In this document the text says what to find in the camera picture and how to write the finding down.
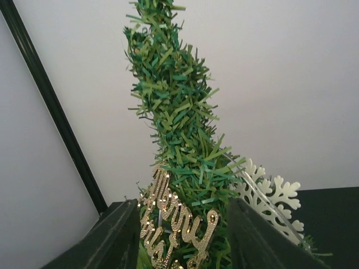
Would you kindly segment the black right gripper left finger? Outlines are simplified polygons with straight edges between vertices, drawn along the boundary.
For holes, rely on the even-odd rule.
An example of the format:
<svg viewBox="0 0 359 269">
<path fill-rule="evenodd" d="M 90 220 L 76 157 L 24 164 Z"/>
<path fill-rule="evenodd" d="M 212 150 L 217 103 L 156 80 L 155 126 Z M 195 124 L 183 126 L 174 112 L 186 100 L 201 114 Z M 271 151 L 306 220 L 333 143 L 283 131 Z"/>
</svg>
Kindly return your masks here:
<svg viewBox="0 0 359 269">
<path fill-rule="evenodd" d="M 140 214 L 136 199 L 113 203 L 89 233 L 44 268 L 136 268 Z"/>
</svg>

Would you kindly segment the gold christmas word ornament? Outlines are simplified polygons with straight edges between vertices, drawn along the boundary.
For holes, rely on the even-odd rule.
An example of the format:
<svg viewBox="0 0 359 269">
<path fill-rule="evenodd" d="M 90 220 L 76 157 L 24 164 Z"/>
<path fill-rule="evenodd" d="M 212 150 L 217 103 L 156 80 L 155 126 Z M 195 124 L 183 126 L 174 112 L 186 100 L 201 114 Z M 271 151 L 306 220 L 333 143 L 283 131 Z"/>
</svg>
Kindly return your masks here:
<svg viewBox="0 0 359 269">
<path fill-rule="evenodd" d="M 192 244 L 196 253 L 186 262 L 187 268 L 201 268 L 209 258 L 208 248 L 220 222 L 220 214 L 211 209 L 206 215 L 207 227 L 202 238 L 197 236 L 203 218 L 193 217 L 189 207 L 168 187 L 171 175 L 158 164 L 153 171 L 153 184 L 147 197 L 142 196 L 138 206 L 145 206 L 141 217 L 140 238 L 150 256 L 154 268 L 183 268 L 178 260 L 173 260 L 174 250 L 180 240 Z"/>
</svg>

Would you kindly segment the white snowflake ornament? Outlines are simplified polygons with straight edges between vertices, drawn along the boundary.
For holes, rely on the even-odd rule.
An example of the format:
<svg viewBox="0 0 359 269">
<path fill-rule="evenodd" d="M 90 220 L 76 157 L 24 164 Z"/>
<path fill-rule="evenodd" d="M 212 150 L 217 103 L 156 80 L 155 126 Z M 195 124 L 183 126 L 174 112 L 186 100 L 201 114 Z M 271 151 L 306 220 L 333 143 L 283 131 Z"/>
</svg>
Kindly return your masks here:
<svg viewBox="0 0 359 269">
<path fill-rule="evenodd" d="M 289 241 L 310 251 L 304 223 L 292 219 L 292 212 L 301 207 L 297 198 L 300 183 L 286 182 L 280 175 L 268 179 L 265 168 L 249 158 L 238 170 L 243 180 L 237 187 L 240 197 Z"/>
</svg>

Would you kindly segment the small green christmas tree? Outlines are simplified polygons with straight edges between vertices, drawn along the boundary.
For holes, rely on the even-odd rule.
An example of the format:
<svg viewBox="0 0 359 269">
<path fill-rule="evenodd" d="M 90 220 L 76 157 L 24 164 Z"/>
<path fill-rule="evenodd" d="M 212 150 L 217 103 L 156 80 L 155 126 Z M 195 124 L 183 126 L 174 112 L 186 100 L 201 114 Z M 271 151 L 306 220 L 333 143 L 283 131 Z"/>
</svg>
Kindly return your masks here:
<svg viewBox="0 0 359 269">
<path fill-rule="evenodd" d="M 182 26 L 174 22 L 180 10 L 173 1 L 133 1 L 137 15 L 124 29 L 127 58 L 137 83 L 131 91 L 140 100 L 136 113 L 146 118 L 158 145 L 155 167 L 164 163 L 170 173 L 168 187 L 190 208 L 193 217 L 203 218 L 197 236 L 207 227 L 212 208 L 220 222 L 209 244 L 209 258 L 201 268 L 233 268 L 228 238 L 227 207 L 240 198 L 238 167 L 246 158 L 233 155 L 230 147 L 215 137 L 214 106 L 209 99 L 215 90 L 208 85 L 209 70 L 189 44 L 179 39 Z M 196 253 L 190 243 L 179 241 L 173 260 L 183 268 Z M 138 268 L 154 268 L 140 238 Z"/>
</svg>

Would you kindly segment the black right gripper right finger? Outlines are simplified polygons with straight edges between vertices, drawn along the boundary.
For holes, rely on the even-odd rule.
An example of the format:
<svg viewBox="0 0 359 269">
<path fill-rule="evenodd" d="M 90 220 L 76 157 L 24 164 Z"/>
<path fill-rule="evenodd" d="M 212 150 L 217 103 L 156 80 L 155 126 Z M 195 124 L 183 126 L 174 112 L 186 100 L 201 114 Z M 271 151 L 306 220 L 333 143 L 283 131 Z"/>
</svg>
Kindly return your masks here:
<svg viewBox="0 0 359 269">
<path fill-rule="evenodd" d="M 285 238 L 240 198 L 230 200 L 227 218 L 233 268 L 328 268 Z"/>
</svg>

